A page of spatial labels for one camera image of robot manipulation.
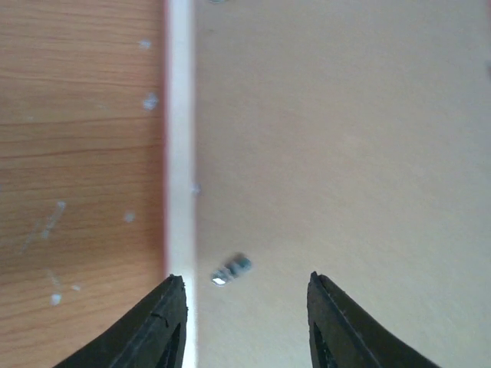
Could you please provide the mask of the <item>metal frame clip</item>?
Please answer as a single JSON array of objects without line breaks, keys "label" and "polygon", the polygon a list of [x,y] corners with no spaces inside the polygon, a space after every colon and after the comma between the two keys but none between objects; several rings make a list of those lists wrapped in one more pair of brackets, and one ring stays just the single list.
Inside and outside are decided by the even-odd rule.
[{"label": "metal frame clip", "polygon": [[215,286],[225,286],[252,268],[252,262],[243,253],[235,253],[217,268],[210,277]]}]

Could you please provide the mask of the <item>pink picture frame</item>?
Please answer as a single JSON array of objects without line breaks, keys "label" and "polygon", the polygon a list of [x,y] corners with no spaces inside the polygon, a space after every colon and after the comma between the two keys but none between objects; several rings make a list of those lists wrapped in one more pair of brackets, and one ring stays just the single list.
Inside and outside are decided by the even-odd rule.
[{"label": "pink picture frame", "polygon": [[165,269],[183,277],[188,306],[184,367],[198,365],[195,198],[195,18],[192,1],[163,2]]}]

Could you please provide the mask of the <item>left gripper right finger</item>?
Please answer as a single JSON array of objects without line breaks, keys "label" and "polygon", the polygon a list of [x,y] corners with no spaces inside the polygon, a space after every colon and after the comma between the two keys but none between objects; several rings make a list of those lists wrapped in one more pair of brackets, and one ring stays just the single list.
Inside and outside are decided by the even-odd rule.
[{"label": "left gripper right finger", "polygon": [[438,367],[385,329],[323,274],[311,274],[307,309],[315,368]]}]

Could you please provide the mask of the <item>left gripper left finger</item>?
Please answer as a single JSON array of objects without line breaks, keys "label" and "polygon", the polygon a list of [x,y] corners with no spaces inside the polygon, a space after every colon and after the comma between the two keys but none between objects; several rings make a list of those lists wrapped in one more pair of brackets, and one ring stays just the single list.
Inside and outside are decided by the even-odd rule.
[{"label": "left gripper left finger", "polygon": [[99,337],[55,367],[180,368],[186,322],[185,284],[172,274]]}]

